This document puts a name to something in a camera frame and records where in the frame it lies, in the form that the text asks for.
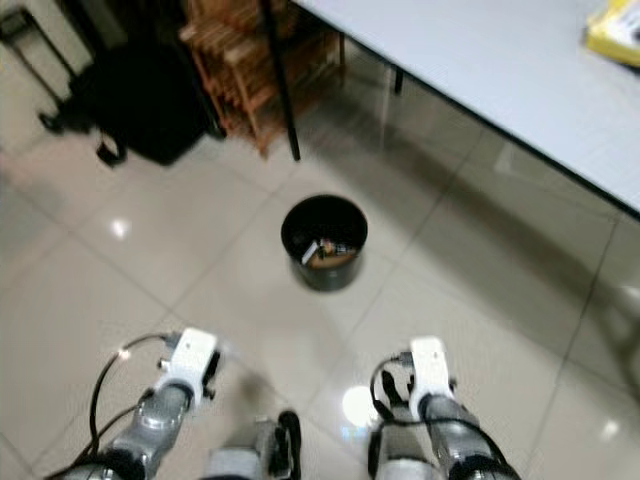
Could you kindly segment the black round rubbish bin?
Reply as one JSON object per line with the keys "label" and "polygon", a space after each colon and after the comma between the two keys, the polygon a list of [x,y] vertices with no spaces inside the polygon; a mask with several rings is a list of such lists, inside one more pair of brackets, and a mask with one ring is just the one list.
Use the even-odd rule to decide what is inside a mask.
{"label": "black round rubbish bin", "polygon": [[[360,247],[360,253],[355,261],[339,268],[305,268],[300,264],[303,251],[312,241],[321,238]],[[294,274],[312,291],[339,291],[351,284],[360,268],[367,239],[369,220],[364,210],[349,198],[339,195],[303,198],[287,212],[280,224],[280,241]]]}

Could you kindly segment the brown and white trash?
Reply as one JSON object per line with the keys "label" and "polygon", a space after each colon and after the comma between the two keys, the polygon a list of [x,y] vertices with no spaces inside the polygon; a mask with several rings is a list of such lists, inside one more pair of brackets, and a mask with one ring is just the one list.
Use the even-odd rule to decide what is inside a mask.
{"label": "brown and white trash", "polygon": [[328,238],[315,239],[303,251],[300,264],[311,269],[339,268],[348,262],[355,261],[358,253],[360,253],[360,247],[352,244]]}

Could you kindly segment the black bag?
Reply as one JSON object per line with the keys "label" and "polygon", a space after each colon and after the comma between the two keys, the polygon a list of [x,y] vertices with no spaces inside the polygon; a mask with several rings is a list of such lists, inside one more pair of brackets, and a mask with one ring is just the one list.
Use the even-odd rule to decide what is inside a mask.
{"label": "black bag", "polygon": [[212,131],[212,118],[177,47],[127,44],[102,52],[70,77],[70,96],[38,122],[51,133],[100,134],[95,155],[115,168],[138,154],[175,163]]}

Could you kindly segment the orange wooden rack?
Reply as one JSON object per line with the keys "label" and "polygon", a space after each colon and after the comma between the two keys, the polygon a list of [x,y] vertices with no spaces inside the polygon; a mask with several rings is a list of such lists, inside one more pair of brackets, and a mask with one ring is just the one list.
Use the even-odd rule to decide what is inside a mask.
{"label": "orange wooden rack", "polygon": [[346,81],[343,35],[291,0],[184,0],[179,37],[210,96],[221,128],[250,142],[262,157],[285,132],[261,5],[274,19],[291,106],[305,113]]}

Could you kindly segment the yellow packet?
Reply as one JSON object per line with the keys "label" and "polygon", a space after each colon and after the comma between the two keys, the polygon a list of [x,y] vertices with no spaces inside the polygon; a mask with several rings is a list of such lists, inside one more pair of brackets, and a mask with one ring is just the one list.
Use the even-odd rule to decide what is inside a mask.
{"label": "yellow packet", "polygon": [[622,67],[640,69],[640,0],[607,0],[588,18],[584,46]]}

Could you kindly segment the black trolley frame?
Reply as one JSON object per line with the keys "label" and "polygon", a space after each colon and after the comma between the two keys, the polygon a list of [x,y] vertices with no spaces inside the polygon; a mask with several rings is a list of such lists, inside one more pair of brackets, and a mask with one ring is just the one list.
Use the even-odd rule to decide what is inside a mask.
{"label": "black trolley frame", "polygon": [[44,91],[49,105],[37,108],[36,118],[46,132],[63,134],[70,129],[67,113],[69,93],[65,87],[73,69],[37,22],[27,6],[5,6],[0,18],[0,41],[13,56],[14,63],[31,74]]}

